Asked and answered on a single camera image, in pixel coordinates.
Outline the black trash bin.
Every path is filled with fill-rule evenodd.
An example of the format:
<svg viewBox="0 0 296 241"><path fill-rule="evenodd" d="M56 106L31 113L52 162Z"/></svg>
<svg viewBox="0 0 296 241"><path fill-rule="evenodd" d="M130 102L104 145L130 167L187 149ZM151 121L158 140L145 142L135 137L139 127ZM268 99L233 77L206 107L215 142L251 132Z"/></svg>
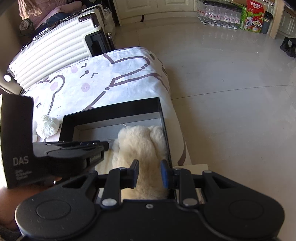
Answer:
<svg viewBox="0 0 296 241"><path fill-rule="evenodd" d="M262 29L261 29L262 34L267 34L272 20L273 20L273 15L270 12L265 11L263 23L262 23Z"/></svg>

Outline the cream fluffy plush slipper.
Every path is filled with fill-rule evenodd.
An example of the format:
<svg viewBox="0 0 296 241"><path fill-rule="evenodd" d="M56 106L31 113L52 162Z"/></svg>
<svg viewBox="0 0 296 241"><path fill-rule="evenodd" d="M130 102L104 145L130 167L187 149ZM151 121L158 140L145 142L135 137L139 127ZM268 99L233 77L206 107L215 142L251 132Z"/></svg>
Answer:
<svg viewBox="0 0 296 241"><path fill-rule="evenodd" d="M122 199L166 199L160 164L168 159L167 144L161 126L127 126L114 141L112 168L129 168L133 160L139 161L139 174L135 188L121 191Z"/></svg>

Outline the cream kitchen cabinets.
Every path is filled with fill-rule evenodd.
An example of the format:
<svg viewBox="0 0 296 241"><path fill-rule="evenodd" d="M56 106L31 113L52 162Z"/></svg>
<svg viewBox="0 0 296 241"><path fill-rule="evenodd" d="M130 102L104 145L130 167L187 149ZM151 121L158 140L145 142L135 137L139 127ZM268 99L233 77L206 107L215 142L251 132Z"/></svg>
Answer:
<svg viewBox="0 0 296 241"><path fill-rule="evenodd" d="M161 18L197 17L197 1L114 1L119 25Z"/></svg>

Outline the bear print bed sheet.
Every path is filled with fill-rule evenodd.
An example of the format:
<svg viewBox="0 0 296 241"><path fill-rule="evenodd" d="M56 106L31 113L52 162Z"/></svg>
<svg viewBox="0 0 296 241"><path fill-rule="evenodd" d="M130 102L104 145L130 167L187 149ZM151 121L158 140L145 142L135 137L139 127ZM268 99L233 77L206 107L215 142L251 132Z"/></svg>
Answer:
<svg viewBox="0 0 296 241"><path fill-rule="evenodd" d="M167 71L144 47L84 59L38 81L23 95L34 100L33 121L44 115L62 121L67 114L91 108L159 97L173 166L192 163L171 100Z"/></svg>

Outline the shrink-wrapped water bottle pack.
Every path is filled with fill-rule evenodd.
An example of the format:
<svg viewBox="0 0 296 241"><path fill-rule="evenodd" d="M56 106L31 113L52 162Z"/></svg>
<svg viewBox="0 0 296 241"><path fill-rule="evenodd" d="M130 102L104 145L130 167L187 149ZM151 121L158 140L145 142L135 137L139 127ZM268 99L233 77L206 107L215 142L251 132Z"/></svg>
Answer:
<svg viewBox="0 0 296 241"><path fill-rule="evenodd" d="M204 25L237 30L242 8L229 1L196 1L198 18Z"/></svg>

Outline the red green carton box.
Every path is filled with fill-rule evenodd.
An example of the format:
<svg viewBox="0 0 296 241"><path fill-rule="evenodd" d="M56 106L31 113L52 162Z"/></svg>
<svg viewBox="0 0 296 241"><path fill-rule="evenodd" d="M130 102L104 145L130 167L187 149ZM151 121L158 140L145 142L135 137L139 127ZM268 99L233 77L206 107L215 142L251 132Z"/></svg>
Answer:
<svg viewBox="0 0 296 241"><path fill-rule="evenodd" d="M246 1L243 30L260 33L263 25L264 13L263 4L258 1Z"/></svg>

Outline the white ribbed hard suitcase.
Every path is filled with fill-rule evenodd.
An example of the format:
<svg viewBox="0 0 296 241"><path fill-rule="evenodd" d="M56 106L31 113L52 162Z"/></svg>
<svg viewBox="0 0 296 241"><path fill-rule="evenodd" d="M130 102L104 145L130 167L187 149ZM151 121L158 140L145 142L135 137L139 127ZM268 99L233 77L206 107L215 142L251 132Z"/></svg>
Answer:
<svg viewBox="0 0 296 241"><path fill-rule="evenodd" d="M107 16L97 4L55 22L22 47L1 78L1 88L19 94L68 65L115 49Z"/></svg>

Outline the black open storage box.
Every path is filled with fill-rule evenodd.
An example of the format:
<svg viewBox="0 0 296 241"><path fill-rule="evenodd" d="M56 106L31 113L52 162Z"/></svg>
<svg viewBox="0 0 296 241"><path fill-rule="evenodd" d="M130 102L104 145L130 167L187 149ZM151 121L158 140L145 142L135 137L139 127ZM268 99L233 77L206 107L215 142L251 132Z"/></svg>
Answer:
<svg viewBox="0 0 296 241"><path fill-rule="evenodd" d="M63 118L59 139L109 142L105 160L96 166L98 173L106 174L114 169L112 168L113 143L119 131L127 126L161 126L168 151L166 161L170 167L172 166L163 108L158 97L111 104L66 115ZM174 191L167 190L167 199L173 199Z"/></svg>

